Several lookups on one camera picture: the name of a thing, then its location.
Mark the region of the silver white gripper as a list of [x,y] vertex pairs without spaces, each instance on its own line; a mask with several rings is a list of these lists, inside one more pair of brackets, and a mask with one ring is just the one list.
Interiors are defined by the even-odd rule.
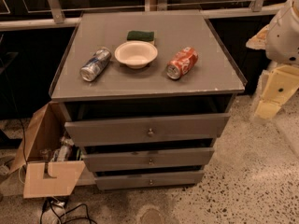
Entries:
[[281,106],[284,105],[299,89],[299,68],[283,64],[269,73],[263,100],[255,110],[255,116],[260,119],[272,119]]

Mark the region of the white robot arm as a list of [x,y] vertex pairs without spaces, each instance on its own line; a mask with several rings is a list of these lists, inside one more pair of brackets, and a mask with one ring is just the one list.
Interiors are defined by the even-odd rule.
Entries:
[[287,0],[275,17],[246,43],[264,49],[277,66],[267,80],[255,110],[260,119],[273,118],[299,89],[299,0]]

